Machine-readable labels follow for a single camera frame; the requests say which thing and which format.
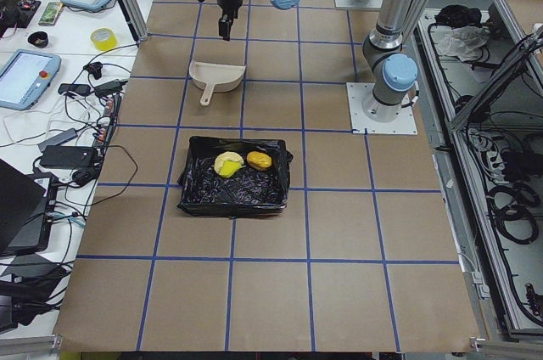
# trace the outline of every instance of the tape roll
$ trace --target tape roll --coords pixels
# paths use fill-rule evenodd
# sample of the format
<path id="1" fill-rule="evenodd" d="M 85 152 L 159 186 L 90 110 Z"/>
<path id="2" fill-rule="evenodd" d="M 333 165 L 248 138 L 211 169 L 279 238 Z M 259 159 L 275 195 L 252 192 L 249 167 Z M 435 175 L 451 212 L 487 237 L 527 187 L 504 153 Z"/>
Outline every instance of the tape roll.
<path id="1" fill-rule="evenodd" d="M 114 32 L 107 27 L 102 27 L 91 33 L 91 40 L 94 47 L 102 52 L 106 52 L 117 46 L 117 38 Z"/>

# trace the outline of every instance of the black box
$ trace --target black box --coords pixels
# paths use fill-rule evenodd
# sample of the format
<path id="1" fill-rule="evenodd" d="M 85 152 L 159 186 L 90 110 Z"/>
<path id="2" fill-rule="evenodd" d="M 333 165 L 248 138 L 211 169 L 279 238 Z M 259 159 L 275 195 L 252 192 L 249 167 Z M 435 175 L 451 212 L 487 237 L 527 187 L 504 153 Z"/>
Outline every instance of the black box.
<path id="1" fill-rule="evenodd" d="M 246 166 L 227 179 L 213 169 L 223 152 L 243 156 L 253 150 L 271 156 L 266 171 Z M 182 197 L 177 205 L 194 216 L 251 217 L 277 214 L 287 206 L 290 185 L 289 163 L 293 156 L 281 139 L 227 139 L 191 137 L 185 171 L 179 177 Z"/>

